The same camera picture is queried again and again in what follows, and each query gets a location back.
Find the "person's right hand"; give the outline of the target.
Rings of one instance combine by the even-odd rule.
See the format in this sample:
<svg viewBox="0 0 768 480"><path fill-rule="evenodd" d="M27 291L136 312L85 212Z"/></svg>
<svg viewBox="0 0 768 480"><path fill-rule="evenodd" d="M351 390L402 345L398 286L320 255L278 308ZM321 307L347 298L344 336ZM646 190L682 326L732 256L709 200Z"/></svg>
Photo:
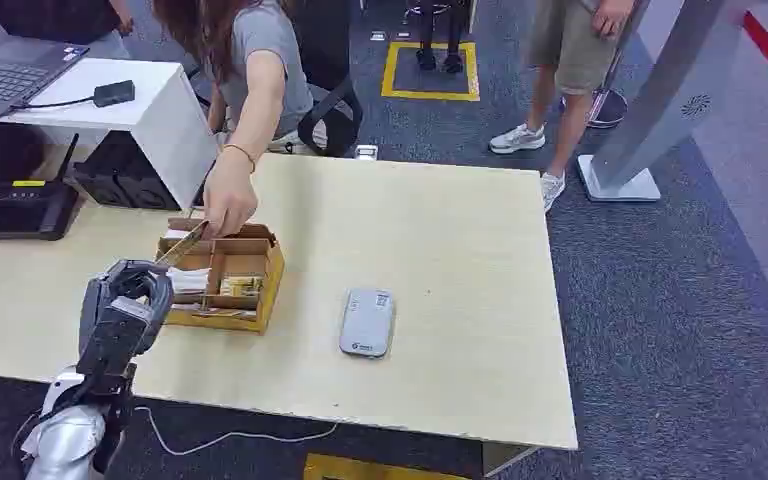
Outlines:
<svg viewBox="0 0 768 480"><path fill-rule="evenodd" d="M222 149L204 185L205 237L234 235L254 214L258 206L251 181L254 166L241 147L229 144Z"/></svg>

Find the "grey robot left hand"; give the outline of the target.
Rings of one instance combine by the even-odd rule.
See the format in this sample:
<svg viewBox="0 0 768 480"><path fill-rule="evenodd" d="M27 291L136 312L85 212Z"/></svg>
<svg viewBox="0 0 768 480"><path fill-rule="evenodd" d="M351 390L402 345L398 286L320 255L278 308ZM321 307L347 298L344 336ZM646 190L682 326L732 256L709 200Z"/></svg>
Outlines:
<svg viewBox="0 0 768 480"><path fill-rule="evenodd" d="M106 272L92 278L81 307L78 352L90 341L94 326L104 307L122 296L131 300L146 297L149 307L147 327L137 344L135 354L148 351L171 310L174 289L165 264L145 260L119 260Z"/></svg>

